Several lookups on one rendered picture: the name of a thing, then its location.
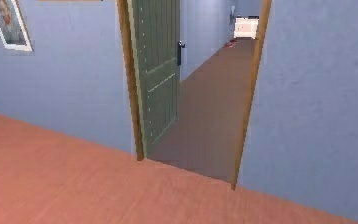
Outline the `green room door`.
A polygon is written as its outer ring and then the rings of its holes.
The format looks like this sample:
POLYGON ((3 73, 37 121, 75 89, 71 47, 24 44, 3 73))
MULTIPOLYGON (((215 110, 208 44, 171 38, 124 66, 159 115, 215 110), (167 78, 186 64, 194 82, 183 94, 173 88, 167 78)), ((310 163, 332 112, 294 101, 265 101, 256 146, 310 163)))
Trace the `green room door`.
POLYGON ((128 0, 143 152, 178 119, 181 0, 128 0))

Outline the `white chest of drawers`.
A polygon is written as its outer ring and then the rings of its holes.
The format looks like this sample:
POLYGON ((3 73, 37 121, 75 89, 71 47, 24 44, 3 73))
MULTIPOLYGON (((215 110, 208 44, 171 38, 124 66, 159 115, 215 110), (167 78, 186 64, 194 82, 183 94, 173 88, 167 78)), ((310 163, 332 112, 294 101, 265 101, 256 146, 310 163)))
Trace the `white chest of drawers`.
POLYGON ((235 30, 234 37, 235 38, 251 38, 255 39, 257 35, 257 28, 259 25, 259 19, 242 17, 237 18, 235 21, 235 30))

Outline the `white framed wall picture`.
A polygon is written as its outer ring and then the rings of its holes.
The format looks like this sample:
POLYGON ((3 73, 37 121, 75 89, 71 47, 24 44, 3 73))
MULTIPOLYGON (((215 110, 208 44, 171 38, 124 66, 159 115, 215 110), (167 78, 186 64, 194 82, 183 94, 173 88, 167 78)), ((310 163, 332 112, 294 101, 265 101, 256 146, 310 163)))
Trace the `white framed wall picture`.
POLYGON ((18 0, 0 0, 0 39, 5 49, 33 51, 18 0))

